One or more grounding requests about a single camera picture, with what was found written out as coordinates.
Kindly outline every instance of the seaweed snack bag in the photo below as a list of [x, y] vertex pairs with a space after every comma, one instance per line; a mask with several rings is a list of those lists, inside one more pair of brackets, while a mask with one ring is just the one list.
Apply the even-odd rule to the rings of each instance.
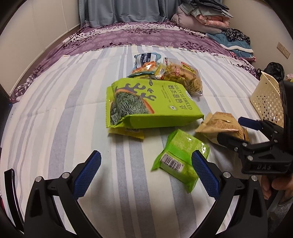
[[144, 139], [144, 133], [141, 129], [130, 129], [130, 128], [123, 128], [123, 127], [109, 128], [108, 133], [131, 136], [141, 140]]
[[164, 58], [155, 76], [160, 80], [182, 84], [195, 96], [202, 96], [202, 81], [197, 69], [177, 59]]
[[135, 78], [143, 75], [154, 74], [158, 68], [158, 60], [161, 58], [157, 53], [144, 53], [135, 55], [135, 65], [129, 78]]
[[122, 78], [107, 88], [107, 128], [184, 126], [203, 116], [178, 83]]
[[209, 113], [195, 132], [203, 134], [215, 144], [219, 144], [217, 136], [220, 132], [249, 141], [247, 130], [238, 123], [231, 113], [216, 112], [214, 115]]
[[190, 193], [198, 180], [191, 164], [191, 154], [197, 149], [207, 159], [209, 146], [178, 129], [168, 136], [166, 146], [156, 158], [151, 170], [165, 170], [184, 183]]

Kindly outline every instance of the screw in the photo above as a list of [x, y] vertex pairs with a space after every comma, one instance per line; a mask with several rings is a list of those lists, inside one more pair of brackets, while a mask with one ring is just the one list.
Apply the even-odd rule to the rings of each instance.
[[42, 180], [42, 177], [41, 177], [41, 176], [38, 176], [38, 177], [36, 177], [36, 179], [35, 179], [36, 182], [40, 182], [41, 180]]
[[231, 177], [231, 174], [229, 172], [224, 172], [223, 175], [224, 175], [225, 178], [230, 178]]
[[70, 173], [65, 172], [62, 174], [62, 178], [67, 179], [67, 178], [69, 178], [69, 175], [70, 175]]
[[258, 180], [257, 177], [256, 177], [255, 175], [251, 176], [251, 179], [252, 179], [253, 181], [257, 181], [257, 180]]

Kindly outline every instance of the curtain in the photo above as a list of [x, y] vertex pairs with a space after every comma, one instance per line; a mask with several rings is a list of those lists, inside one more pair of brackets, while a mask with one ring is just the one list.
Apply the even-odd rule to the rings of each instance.
[[164, 22], [177, 13], [181, 0], [79, 0], [81, 26], [116, 22]]

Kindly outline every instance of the barcode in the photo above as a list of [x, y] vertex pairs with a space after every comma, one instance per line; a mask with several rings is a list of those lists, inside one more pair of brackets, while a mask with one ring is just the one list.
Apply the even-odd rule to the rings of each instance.
[[174, 169], [177, 172], [181, 172], [183, 169], [183, 164], [173, 159], [170, 155], [164, 154], [161, 158], [161, 162], [165, 165], [168, 165], [170, 168]]
[[131, 128], [125, 128], [126, 131], [130, 131], [130, 132], [139, 132], [139, 129], [131, 129]]

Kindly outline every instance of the brown paper bag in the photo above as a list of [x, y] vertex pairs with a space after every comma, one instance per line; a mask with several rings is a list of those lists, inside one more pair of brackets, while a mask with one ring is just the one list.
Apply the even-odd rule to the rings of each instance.
[[221, 132], [229, 133], [239, 139], [249, 141], [247, 130], [240, 126], [230, 113], [216, 112], [214, 115], [209, 113], [195, 132], [203, 134], [215, 144], [219, 144], [217, 136]]

